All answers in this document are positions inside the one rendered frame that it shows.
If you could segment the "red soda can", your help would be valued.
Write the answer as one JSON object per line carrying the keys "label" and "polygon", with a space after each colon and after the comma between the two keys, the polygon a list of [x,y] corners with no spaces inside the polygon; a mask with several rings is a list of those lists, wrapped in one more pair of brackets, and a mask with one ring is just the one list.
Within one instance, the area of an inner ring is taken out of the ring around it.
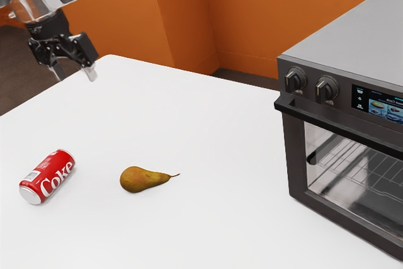
{"label": "red soda can", "polygon": [[75,165],[71,153],[57,149],[20,181],[20,195],[32,205],[44,203],[69,177]]}

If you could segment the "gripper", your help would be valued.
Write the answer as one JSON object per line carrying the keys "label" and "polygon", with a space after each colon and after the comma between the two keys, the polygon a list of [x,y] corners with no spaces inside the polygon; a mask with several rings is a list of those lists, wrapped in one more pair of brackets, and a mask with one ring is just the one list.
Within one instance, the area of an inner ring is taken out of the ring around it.
{"label": "gripper", "polygon": [[49,40],[59,40],[62,55],[78,63],[91,82],[97,79],[95,61],[99,55],[92,41],[86,32],[70,36],[69,22],[61,9],[38,22],[25,23],[25,27],[31,36],[27,43],[34,58],[39,64],[47,66],[58,81],[63,81],[67,74]]}

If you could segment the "brown green pear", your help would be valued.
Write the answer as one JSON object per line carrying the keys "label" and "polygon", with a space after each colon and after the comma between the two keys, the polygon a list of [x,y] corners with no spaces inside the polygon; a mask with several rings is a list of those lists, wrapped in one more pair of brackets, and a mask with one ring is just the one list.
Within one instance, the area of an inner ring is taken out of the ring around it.
{"label": "brown green pear", "polygon": [[149,171],[138,166],[126,168],[120,175],[120,186],[130,192],[139,193],[144,190],[167,183],[171,178],[179,176]]}

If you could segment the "dark grey countertop oven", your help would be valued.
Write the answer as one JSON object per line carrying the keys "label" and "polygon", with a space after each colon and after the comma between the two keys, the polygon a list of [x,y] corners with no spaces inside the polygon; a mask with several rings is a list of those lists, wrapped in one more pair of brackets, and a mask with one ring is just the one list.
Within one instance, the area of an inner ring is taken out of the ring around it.
{"label": "dark grey countertop oven", "polygon": [[403,0],[365,0],[277,59],[291,197],[403,262]]}

